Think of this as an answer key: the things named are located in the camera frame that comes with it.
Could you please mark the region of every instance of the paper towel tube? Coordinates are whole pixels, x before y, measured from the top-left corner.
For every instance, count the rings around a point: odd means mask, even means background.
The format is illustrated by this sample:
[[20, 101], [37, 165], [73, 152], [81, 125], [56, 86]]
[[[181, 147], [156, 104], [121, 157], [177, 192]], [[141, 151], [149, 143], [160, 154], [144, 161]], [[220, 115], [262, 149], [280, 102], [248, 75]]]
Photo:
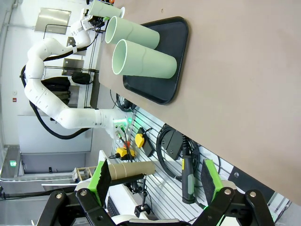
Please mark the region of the paper towel tube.
[[177, 61], [173, 56], [122, 39], [115, 47], [112, 69], [114, 74], [170, 79]]
[[140, 162], [122, 162], [119, 164], [110, 164], [109, 171], [112, 180], [131, 177], [138, 174], [154, 174], [155, 164], [152, 161]]
[[117, 44], [121, 39], [155, 49], [159, 44], [160, 34], [140, 24], [113, 16], [105, 33], [105, 41]]
[[114, 6], [110, 6], [106, 3], [103, 3], [101, 1], [94, 0], [88, 12], [88, 15], [109, 17], [109, 18], [112, 18], [113, 16], [118, 16], [123, 18], [124, 13], [125, 13], [124, 7], [119, 9]]

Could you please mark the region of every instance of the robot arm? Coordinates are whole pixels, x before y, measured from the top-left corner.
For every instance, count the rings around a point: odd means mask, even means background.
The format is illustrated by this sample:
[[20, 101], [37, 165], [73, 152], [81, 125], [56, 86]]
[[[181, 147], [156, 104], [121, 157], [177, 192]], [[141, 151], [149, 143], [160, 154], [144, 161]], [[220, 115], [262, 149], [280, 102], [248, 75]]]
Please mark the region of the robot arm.
[[41, 83], [44, 72], [44, 60], [47, 57], [63, 55], [71, 51], [75, 53], [78, 48], [86, 47], [90, 44], [91, 39], [87, 32], [88, 29], [92, 28], [92, 25], [88, 22], [90, 18], [91, 16], [86, 16], [84, 19], [72, 24], [71, 33], [75, 39], [75, 45], [66, 47], [56, 39], [46, 38], [35, 44], [28, 51], [28, 62], [25, 70], [27, 78], [25, 95], [40, 110], [67, 129], [105, 128], [112, 138], [116, 138], [117, 134], [123, 134], [120, 127], [126, 129], [128, 126], [127, 113], [119, 109], [69, 108]]

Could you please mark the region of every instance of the yellow tool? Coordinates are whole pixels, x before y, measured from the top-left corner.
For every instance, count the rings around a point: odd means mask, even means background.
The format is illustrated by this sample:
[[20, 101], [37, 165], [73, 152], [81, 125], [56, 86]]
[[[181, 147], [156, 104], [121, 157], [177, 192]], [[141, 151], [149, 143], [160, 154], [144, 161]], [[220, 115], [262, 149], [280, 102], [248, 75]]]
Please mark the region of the yellow tool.
[[[130, 153], [132, 157], [135, 157], [135, 151], [133, 149], [130, 149]], [[116, 150], [116, 154], [112, 155], [109, 157], [109, 159], [118, 159], [121, 158], [121, 160], [130, 160], [128, 154], [127, 154], [127, 149], [124, 147], [119, 147]]]
[[137, 133], [135, 136], [135, 143], [137, 145], [137, 147], [142, 147], [144, 144], [144, 137], [142, 133]]
[[143, 147], [143, 145], [145, 144], [146, 132], [150, 131], [151, 129], [152, 128], [149, 128], [146, 131], [144, 131], [143, 128], [139, 129], [139, 131], [142, 131], [142, 133], [137, 133], [135, 136], [135, 143], [136, 143], [137, 147], [139, 147], [139, 148]]

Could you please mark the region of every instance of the table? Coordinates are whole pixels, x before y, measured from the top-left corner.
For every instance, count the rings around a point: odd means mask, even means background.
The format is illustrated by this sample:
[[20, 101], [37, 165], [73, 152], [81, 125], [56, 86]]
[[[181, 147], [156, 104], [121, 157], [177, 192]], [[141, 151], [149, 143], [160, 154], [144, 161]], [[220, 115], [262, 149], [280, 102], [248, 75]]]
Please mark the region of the table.
[[158, 105], [113, 74], [99, 81], [257, 180], [301, 204], [301, 2], [115, 1], [142, 24], [182, 16], [190, 35], [174, 101]]

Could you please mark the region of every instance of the light green cylinder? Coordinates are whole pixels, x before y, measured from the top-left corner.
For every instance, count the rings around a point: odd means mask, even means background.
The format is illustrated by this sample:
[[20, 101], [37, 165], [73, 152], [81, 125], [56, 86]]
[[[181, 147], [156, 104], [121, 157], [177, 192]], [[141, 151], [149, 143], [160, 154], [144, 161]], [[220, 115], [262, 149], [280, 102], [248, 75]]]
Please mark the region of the light green cylinder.
[[119, 9], [101, 1], [94, 0], [88, 15], [112, 18], [113, 16], [123, 17], [124, 12], [124, 7]]
[[105, 41], [117, 44], [121, 39], [154, 49], [159, 44], [160, 35], [157, 31], [114, 16], [109, 21]]
[[170, 55], [122, 39], [115, 47], [112, 69], [115, 74], [170, 79], [177, 61]]

